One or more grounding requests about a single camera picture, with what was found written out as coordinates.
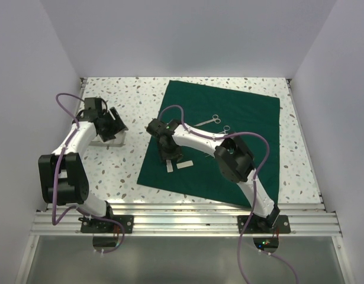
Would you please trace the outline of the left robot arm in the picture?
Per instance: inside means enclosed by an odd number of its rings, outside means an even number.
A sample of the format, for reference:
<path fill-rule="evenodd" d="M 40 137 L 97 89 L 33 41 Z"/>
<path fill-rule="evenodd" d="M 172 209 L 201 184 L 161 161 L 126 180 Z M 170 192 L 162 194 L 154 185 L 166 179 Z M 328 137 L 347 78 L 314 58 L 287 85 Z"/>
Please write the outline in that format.
<path fill-rule="evenodd" d="M 104 99 L 90 97 L 82 103 L 84 108 L 76 115 L 67 111 L 72 126 L 61 145 L 38 159 L 41 193 L 45 203 L 52 205 L 53 225 L 63 218 L 57 215 L 57 207 L 66 206 L 94 218 L 95 226 L 106 233 L 115 227 L 115 217 L 109 202 L 90 192 L 82 157 L 93 142 L 123 146 L 128 128 Z"/>

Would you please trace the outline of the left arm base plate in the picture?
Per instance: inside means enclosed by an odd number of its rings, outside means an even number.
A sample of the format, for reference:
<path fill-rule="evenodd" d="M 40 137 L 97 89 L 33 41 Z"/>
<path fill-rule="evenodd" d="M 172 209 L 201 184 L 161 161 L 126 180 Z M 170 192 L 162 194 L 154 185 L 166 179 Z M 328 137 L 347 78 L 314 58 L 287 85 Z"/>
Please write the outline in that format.
<path fill-rule="evenodd" d="M 78 220 L 82 223 L 80 231 L 88 234 L 109 234 L 121 233 L 131 234 L 134 225 L 133 215 L 114 215 L 113 220 L 120 223 L 124 229 L 120 228 L 116 223 L 109 221 L 100 221 L 97 219 L 89 219 L 87 217 L 80 217 Z"/>

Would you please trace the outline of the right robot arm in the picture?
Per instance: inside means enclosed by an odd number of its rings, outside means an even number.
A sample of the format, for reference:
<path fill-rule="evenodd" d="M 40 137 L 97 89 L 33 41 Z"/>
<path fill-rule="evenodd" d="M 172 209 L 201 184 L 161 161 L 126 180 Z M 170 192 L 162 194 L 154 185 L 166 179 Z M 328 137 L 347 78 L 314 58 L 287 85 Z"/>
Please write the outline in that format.
<path fill-rule="evenodd" d="M 178 120 L 165 123 L 157 118 L 149 122 L 146 131 L 156 140 L 159 156 L 163 160 L 180 158 L 182 147 L 212 156 L 223 177 L 235 183 L 250 201 L 257 228 L 270 232 L 276 227 L 280 209 L 266 193 L 258 178 L 270 154 L 269 143 L 264 137 L 251 132 L 210 133 Z M 242 139 L 243 135 L 256 137 L 264 142 L 266 153 L 260 165 L 256 166 L 253 153 Z"/>

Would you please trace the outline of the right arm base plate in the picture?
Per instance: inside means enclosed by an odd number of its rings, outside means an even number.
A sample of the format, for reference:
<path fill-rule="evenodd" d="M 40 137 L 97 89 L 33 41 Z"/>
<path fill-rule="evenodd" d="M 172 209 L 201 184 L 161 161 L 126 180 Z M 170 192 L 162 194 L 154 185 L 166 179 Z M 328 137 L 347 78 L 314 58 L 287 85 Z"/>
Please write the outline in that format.
<path fill-rule="evenodd" d="M 291 228 L 287 215 L 279 215 L 274 225 L 267 225 L 258 216 L 253 215 L 246 229 L 245 234 L 289 234 Z"/>

